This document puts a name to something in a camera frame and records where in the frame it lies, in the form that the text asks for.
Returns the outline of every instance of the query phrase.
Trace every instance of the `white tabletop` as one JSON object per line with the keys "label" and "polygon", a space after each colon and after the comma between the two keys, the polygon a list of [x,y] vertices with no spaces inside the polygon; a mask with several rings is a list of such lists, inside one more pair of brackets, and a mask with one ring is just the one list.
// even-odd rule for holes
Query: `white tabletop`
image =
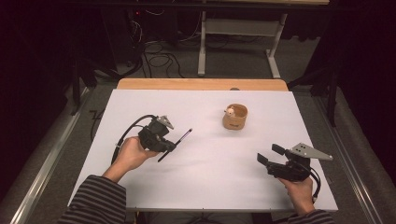
{"label": "white tabletop", "polygon": [[[222,126],[224,109],[230,104],[248,109],[246,126],[241,131]],[[256,161],[257,153],[261,153],[269,161],[286,162],[286,157],[271,150],[272,144],[291,148],[302,142],[312,146],[294,96],[287,91],[114,90],[73,195],[88,175],[101,175],[106,170],[122,134],[148,114],[169,118],[175,129],[165,138],[172,142],[189,128],[193,131],[163,161],[157,162],[162,154],[147,160],[120,181],[127,190],[128,208],[292,210],[283,185]],[[139,124],[149,122],[144,119]],[[137,135],[140,130],[132,128],[127,136]],[[318,160],[312,160],[311,166],[322,180],[316,208],[337,210]]]}

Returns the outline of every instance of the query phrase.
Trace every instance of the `wooden cup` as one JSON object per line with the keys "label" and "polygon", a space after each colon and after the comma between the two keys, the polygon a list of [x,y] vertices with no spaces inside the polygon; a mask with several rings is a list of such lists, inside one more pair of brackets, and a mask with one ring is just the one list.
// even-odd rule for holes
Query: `wooden cup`
{"label": "wooden cup", "polygon": [[241,130],[245,127],[245,122],[248,116],[248,109],[244,105],[232,104],[228,108],[233,108],[234,115],[224,114],[223,125],[224,128],[230,130]]}

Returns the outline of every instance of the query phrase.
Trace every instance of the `striped shirt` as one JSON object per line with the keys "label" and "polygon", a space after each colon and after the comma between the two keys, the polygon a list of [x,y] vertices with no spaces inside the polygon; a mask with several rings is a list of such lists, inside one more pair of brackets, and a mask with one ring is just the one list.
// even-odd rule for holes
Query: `striped shirt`
{"label": "striped shirt", "polygon": [[[81,184],[58,223],[123,224],[126,211],[125,188],[111,180],[90,175]],[[315,210],[302,217],[289,218],[289,224],[333,224],[332,216]]]}

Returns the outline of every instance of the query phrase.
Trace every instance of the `wooden table edge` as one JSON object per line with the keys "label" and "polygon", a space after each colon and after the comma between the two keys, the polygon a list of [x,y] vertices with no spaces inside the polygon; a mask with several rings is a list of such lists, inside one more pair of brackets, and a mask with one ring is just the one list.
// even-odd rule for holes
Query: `wooden table edge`
{"label": "wooden table edge", "polygon": [[123,78],[117,90],[289,91],[282,79]]}

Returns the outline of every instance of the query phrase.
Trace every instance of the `hand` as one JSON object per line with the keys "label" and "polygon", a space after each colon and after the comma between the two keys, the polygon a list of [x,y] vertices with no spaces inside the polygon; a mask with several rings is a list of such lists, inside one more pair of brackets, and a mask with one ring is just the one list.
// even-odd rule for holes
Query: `hand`
{"label": "hand", "polygon": [[312,179],[307,178],[302,182],[290,182],[289,180],[278,178],[285,185],[294,209],[299,216],[304,216],[315,210],[312,202]]}
{"label": "hand", "polygon": [[118,183],[128,171],[136,169],[146,159],[156,155],[158,152],[143,149],[138,137],[127,138],[122,144],[118,157],[103,176]]}

